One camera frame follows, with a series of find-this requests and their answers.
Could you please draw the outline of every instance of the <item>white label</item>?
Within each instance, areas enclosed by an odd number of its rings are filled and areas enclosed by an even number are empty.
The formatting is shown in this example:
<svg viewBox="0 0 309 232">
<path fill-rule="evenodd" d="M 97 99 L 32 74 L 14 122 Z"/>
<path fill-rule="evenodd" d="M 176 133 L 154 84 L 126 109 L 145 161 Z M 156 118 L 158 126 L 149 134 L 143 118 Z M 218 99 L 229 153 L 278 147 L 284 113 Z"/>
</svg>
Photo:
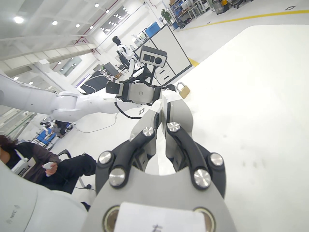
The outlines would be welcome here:
<svg viewBox="0 0 309 232">
<path fill-rule="evenodd" d="M 202 213 L 123 202 L 114 232 L 205 232 Z"/>
</svg>

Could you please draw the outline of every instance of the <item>camera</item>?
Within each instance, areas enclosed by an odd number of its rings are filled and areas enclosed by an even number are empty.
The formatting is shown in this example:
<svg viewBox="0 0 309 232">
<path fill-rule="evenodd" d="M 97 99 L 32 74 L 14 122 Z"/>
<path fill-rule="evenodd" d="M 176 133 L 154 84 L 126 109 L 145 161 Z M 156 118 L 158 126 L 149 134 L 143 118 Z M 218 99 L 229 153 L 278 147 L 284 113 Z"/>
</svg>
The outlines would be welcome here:
<svg viewBox="0 0 309 232">
<path fill-rule="evenodd" d="M 165 51 L 142 46 L 140 51 L 140 62 L 148 65 L 164 67 L 168 54 Z"/>
</svg>

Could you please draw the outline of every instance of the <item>brass padlock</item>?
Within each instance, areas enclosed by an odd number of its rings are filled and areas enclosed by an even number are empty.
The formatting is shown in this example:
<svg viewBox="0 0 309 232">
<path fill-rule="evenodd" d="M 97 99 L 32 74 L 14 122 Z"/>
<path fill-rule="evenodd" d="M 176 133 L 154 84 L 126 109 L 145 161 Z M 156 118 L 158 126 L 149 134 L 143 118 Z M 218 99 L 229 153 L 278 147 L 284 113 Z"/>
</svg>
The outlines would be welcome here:
<svg viewBox="0 0 309 232">
<path fill-rule="evenodd" d="M 178 87 L 179 85 L 183 85 L 182 90 L 179 89 L 179 87 Z M 180 96 L 181 96 L 183 99 L 185 99 L 185 98 L 188 96 L 188 94 L 190 93 L 190 89 L 189 89 L 185 84 L 183 84 L 182 82 L 178 82 L 176 88 L 177 88 L 177 90 L 178 90 Z"/>
</svg>

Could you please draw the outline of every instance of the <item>potted plant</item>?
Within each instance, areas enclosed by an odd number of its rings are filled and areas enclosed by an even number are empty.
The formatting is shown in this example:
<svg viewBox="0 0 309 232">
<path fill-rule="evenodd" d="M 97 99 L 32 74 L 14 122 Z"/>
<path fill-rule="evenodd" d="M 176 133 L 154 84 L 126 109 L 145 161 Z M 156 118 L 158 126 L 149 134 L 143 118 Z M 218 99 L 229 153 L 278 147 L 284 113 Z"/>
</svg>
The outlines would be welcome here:
<svg viewBox="0 0 309 232">
<path fill-rule="evenodd" d="M 171 20 L 172 20 L 172 16 L 169 14 L 168 11 L 166 11 L 165 9 L 163 9 L 161 11 L 161 15 L 162 17 L 166 20 L 166 22 L 168 23 L 169 26 L 172 25 Z"/>
</svg>

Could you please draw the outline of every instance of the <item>gray cabinet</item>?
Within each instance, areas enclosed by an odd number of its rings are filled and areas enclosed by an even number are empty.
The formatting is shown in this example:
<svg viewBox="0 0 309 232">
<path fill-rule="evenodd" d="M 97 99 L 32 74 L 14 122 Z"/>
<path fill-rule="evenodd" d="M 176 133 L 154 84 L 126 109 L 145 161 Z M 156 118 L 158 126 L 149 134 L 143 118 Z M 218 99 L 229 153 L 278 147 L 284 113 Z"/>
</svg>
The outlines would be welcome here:
<svg viewBox="0 0 309 232">
<path fill-rule="evenodd" d="M 173 32 L 167 25 L 161 28 L 159 32 L 153 35 L 142 46 L 148 46 L 167 52 L 168 58 L 164 67 L 158 67 L 154 75 L 162 86 L 168 84 L 192 66 Z M 134 51 L 138 56 L 140 56 L 141 47 Z M 147 65 L 147 68 L 150 71 L 153 69 L 151 65 Z"/>
</svg>

